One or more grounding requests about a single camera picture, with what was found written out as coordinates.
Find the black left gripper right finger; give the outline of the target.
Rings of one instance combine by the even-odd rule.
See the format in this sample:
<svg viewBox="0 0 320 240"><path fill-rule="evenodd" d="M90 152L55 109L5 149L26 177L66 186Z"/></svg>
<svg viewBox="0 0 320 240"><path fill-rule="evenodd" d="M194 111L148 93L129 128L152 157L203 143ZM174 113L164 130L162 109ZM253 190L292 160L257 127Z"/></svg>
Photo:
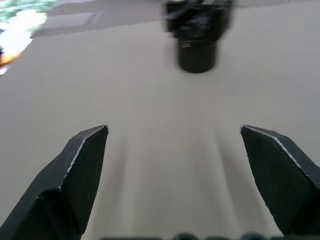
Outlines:
<svg viewBox="0 0 320 240"><path fill-rule="evenodd" d="M285 236L320 234L320 168L289 137L242 125L255 185Z"/></svg>

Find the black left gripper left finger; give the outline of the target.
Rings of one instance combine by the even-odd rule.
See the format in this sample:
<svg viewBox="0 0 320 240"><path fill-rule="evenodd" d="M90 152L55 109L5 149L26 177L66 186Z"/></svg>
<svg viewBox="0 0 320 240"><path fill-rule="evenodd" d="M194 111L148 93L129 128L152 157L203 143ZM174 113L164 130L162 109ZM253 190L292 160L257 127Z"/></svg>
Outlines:
<svg viewBox="0 0 320 240"><path fill-rule="evenodd" d="M0 227L2 240L79 240L101 179L109 128L73 136L29 185Z"/></svg>

